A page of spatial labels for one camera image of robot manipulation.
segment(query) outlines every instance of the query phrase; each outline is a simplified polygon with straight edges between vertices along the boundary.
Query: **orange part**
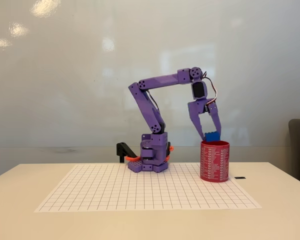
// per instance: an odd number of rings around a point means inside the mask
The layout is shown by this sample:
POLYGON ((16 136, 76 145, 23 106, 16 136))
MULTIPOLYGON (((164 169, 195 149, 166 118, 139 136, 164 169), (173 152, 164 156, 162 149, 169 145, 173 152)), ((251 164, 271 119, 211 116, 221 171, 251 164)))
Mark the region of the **orange part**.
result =
POLYGON ((129 157, 129 156, 126 156, 125 157, 125 160, 129 161, 129 162, 137 162, 140 160, 140 157, 137 156, 137 157, 129 157))

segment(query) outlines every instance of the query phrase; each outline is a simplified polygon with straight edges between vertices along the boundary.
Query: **black object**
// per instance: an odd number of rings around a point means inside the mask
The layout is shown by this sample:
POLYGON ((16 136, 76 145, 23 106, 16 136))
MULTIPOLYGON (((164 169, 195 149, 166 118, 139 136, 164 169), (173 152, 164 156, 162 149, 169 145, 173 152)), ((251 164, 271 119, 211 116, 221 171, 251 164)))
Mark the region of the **black object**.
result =
POLYGON ((170 146, 171 146, 171 143, 168 141, 168 144, 166 145, 166 156, 167 157, 170 155, 170 146))
POLYGON ((192 84, 192 90, 195 98, 201 98, 205 95, 205 88, 202 82, 196 82, 192 84))
POLYGON ((120 142, 116 144, 116 155, 120 157, 120 163, 125 162, 125 156, 128 156, 130 158, 137 157, 134 151, 132 151, 131 148, 125 142, 120 142))

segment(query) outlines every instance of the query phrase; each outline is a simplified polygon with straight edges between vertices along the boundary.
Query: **wire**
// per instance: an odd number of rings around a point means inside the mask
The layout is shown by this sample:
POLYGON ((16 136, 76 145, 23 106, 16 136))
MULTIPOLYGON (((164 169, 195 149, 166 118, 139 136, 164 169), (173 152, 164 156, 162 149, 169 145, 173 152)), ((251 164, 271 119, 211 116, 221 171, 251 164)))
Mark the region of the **wire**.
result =
POLYGON ((156 108, 158 109, 158 112, 160 113, 160 109, 158 107, 158 104, 156 103, 156 101, 154 100, 154 98, 151 96, 151 93, 149 92, 149 90, 146 91, 149 94, 149 97, 151 98, 151 100, 155 103, 156 108))
POLYGON ((214 97, 214 99, 208 101, 208 102, 205 104, 206 106, 209 106, 210 104, 214 103, 214 102, 217 100, 218 91, 217 91, 217 89, 215 88, 214 84, 212 83, 211 79, 210 79, 209 77, 207 77, 207 72, 206 72, 206 71, 204 72, 203 77, 202 77, 201 80, 203 80, 203 79, 208 79, 208 80, 210 81, 210 83, 211 83, 211 85, 212 85, 212 88, 213 88, 213 90, 214 90, 214 92, 215 92, 215 97, 214 97))

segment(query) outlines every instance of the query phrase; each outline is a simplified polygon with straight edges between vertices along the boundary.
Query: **grid paper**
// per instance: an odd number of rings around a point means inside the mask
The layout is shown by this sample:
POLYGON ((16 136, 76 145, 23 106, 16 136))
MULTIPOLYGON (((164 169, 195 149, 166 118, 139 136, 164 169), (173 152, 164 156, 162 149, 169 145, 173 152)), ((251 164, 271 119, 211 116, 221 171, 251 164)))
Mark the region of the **grid paper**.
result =
POLYGON ((202 180, 199 162, 169 163, 160 173, 94 163, 75 165, 35 212, 261 208, 233 177, 202 180))

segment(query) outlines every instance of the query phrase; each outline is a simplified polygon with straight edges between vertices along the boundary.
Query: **chair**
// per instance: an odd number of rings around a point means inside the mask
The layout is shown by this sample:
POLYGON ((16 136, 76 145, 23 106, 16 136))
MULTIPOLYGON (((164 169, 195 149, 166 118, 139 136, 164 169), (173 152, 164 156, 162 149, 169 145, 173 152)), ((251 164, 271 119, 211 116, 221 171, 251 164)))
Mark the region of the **chair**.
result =
POLYGON ((291 142, 291 175, 300 181, 300 119, 289 121, 291 142))

